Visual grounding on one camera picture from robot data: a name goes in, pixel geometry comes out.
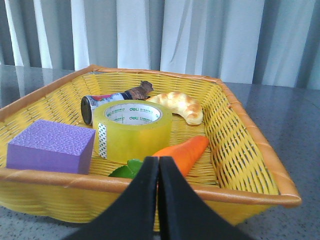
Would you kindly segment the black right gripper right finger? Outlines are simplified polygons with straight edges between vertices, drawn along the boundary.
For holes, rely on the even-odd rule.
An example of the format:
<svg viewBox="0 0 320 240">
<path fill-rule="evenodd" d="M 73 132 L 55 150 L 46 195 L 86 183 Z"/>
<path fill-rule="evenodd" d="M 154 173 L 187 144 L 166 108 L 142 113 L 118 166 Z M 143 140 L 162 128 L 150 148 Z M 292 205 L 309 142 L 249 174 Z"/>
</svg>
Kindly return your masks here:
<svg viewBox="0 0 320 240">
<path fill-rule="evenodd" d="M 158 217 L 162 240 L 251 240 L 195 193 L 171 157 L 159 159 Z"/>
</svg>

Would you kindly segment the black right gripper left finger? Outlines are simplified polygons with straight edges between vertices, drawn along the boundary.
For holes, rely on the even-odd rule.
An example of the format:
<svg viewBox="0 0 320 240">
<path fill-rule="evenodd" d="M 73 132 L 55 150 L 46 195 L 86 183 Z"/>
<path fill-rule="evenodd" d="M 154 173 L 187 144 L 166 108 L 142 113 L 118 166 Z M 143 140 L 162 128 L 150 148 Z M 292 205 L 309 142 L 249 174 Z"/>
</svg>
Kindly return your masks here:
<svg viewBox="0 0 320 240">
<path fill-rule="evenodd" d="M 146 157 L 136 177 L 117 200 L 66 240 L 152 240 L 159 160 Z"/>
</svg>

